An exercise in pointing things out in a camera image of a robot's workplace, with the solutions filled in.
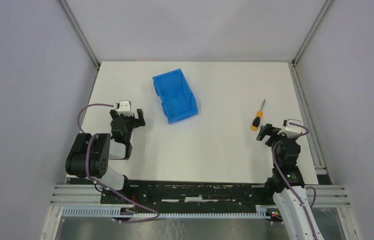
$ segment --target screwdriver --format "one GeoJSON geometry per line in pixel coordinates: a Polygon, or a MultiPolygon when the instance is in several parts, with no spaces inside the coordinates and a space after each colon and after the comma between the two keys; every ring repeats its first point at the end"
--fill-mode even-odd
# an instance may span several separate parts
{"type": "Polygon", "coordinates": [[[263,100],[263,102],[262,102],[262,106],[260,107],[260,110],[257,112],[257,114],[256,114],[256,118],[253,120],[253,123],[252,123],[252,130],[253,130],[253,131],[256,131],[257,128],[259,127],[259,124],[260,124],[260,118],[261,118],[262,115],[263,115],[262,109],[263,109],[263,106],[265,105],[265,101],[266,101],[266,100],[263,100]]]}

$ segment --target white table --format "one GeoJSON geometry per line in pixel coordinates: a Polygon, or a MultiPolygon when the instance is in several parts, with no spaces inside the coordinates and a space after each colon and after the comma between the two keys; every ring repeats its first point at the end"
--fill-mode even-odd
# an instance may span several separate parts
{"type": "MultiPolygon", "coordinates": [[[[271,149],[250,129],[264,99],[261,125],[301,120],[287,63],[105,61],[90,104],[130,100],[133,111],[143,109],[146,126],[133,132],[131,158],[109,163],[129,179],[264,183],[271,176],[271,149]],[[175,69],[182,69],[199,114],[168,124],[152,77],[175,69]]],[[[84,131],[111,133],[110,109],[87,109],[84,131]]],[[[317,184],[307,139],[298,143],[304,181],[317,184]]]]}

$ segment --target aluminum frame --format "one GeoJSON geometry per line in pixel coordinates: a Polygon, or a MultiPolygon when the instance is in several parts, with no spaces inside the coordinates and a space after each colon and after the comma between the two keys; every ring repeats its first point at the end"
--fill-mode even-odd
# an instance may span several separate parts
{"type": "MultiPolygon", "coordinates": [[[[81,27],[79,26],[73,12],[70,9],[66,0],[57,0],[61,5],[65,15],[68,18],[72,28],[78,35],[81,43],[83,44],[87,54],[89,55],[91,61],[96,67],[97,73],[100,68],[100,63],[94,54],[93,49],[89,45],[81,27]]],[[[282,60],[271,60],[271,61],[259,61],[259,62],[289,62],[289,68],[291,77],[293,80],[293,85],[296,91],[297,99],[299,102],[300,111],[303,116],[304,124],[309,126],[311,130],[308,136],[309,146],[312,154],[312,158],[315,165],[315,171],[317,174],[326,174],[332,176],[330,171],[327,169],[326,157],[322,146],[320,144],[318,133],[316,131],[315,125],[313,123],[312,113],[306,101],[306,97],[297,74],[296,64],[300,61],[309,41],[311,40],[313,34],[318,29],[321,20],[323,19],[325,13],[331,6],[333,0],[326,0],[321,7],[315,21],[313,22],[309,32],[307,33],[303,43],[298,49],[294,59],[290,61],[282,60]]],[[[337,185],[317,185],[314,186],[317,189],[317,194],[315,206],[316,208],[337,208],[340,222],[346,236],[346,240],[358,240],[355,228],[353,226],[353,221],[350,217],[350,203],[348,201],[346,191],[342,186],[337,185]]],[[[312,199],[313,192],[310,190],[306,191],[309,199],[312,199]]],[[[105,209],[109,207],[122,208],[122,207],[132,207],[131,204],[100,204],[101,195],[98,193],[93,185],[56,185],[53,198],[50,203],[50,207],[47,213],[46,222],[44,224],[43,232],[41,234],[41,240],[54,240],[56,238],[58,227],[60,221],[64,221],[61,217],[64,214],[65,209],[72,208],[84,208],[94,207],[95,209],[105,209]]],[[[257,206],[257,209],[261,207],[275,207],[275,206],[257,206]]]]}

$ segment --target purple cable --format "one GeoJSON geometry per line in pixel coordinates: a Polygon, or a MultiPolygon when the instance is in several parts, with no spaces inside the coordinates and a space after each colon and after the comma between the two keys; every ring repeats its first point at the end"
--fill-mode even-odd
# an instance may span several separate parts
{"type": "Polygon", "coordinates": [[[107,186],[107,185],[99,182],[97,179],[94,179],[94,178],[91,177],[91,175],[90,175],[90,152],[91,152],[91,145],[92,145],[92,143],[93,143],[93,141],[94,141],[94,139],[95,139],[96,136],[98,136],[98,133],[92,135],[92,137],[91,137],[91,139],[90,139],[90,141],[88,143],[87,159],[85,160],[85,170],[86,170],[86,173],[87,173],[87,178],[89,180],[91,180],[93,183],[96,183],[96,184],[102,186],[104,189],[109,189],[110,191],[114,192],[115,194],[117,194],[118,196],[120,196],[121,198],[123,198],[124,200],[132,203],[133,205],[136,205],[136,206],[138,206],[140,208],[143,208],[145,210],[151,211],[151,212],[153,212],[153,213],[156,214],[156,216],[154,216],[154,217],[149,217],[149,218],[146,218],[146,219],[140,219],[140,220],[134,220],[134,221],[120,221],[120,223],[123,223],[123,224],[136,224],[136,223],[148,222],[148,221],[151,221],[151,220],[154,220],[154,219],[158,218],[160,216],[160,213],[158,211],[156,211],[154,209],[151,209],[149,207],[146,207],[144,205],[141,205],[141,204],[139,204],[137,202],[134,202],[134,201],[130,200],[129,198],[127,198],[127,197],[123,196],[121,193],[119,193],[117,190],[115,190],[115,189],[113,189],[113,188],[111,188],[111,187],[109,187],[109,186],[107,186]]]}
{"type": "Polygon", "coordinates": [[[313,200],[312,200],[312,203],[310,204],[310,208],[313,208],[313,205],[315,204],[315,200],[316,200],[316,189],[312,186],[307,186],[307,187],[305,187],[305,189],[312,189],[313,190],[313,200]]]}
{"type": "MultiPolygon", "coordinates": [[[[296,124],[296,123],[293,123],[291,122],[290,125],[293,125],[293,126],[297,126],[297,127],[300,127],[300,128],[303,128],[305,129],[305,133],[301,133],[299,135],[296,135],[296,136],[291,136],[289,137],[289,139],[296,139],[298,137],[301,137],[301,136],[305,136],[306,134],[309,133],[309,129],[305,126],[302,126],[302,125],[299,125],[299,124],[296,124]]],[[[304,205],[304,202],[302,201],[302,199],[299,197],[299,195],[296,193],[296,191],[291,187],[290,183],[288,183],[288,180],[285,178],[284,174],[282,173],[277,161],[275,160],[275,150],[277,149],[277,146],[280,144],[282,140],[278,141],[275,145],[274,145],[274,148],[272,149],[272,160],[274,161],[274,165],[275,167],[277,168],[278,172],[280,173],[281,175],[281,178],[284,180],[285,184],[288,186],[288,188],[291,190],[291,192],[294,194],[294,196],[296,196],[297,200],[299,200],[299,203],[301,204],[301,206],[303,207],[303,210],[305,212],[305,215],[306,215],[306,218],[307,218],[307,221],[309,223],[309,226],[310,226],[310,229],[312,231],[312,234],[313,234],[313,237],[316,239],[317,236],[316,236],[316,232],[315,232],[315,228],[313,227],[313,224],[312,224],[312,220],[310,219],[310,216],[309,216],[309,213],[306,209],[306,206],[304,205]]]]}
{"type": "Polygon", "coordinates": [[[89,108],[89,107],[92,107],[92,106],[105,106],[105,107],[114,107],[114,105],[111,105],[111,104],[104,104],[104,103],[93,103],[93,104],[90,104],[90,105],[86,105],[85,107],[83,107],[79,113],[78,113],[78,128],[79,130],[81,130],[81,132],[84,134],[84,130],[82,130],[82,127],[81,127],[81,123],[80,123],[80,120],[81,120],[81,114],[82,112],[89,108]]]}

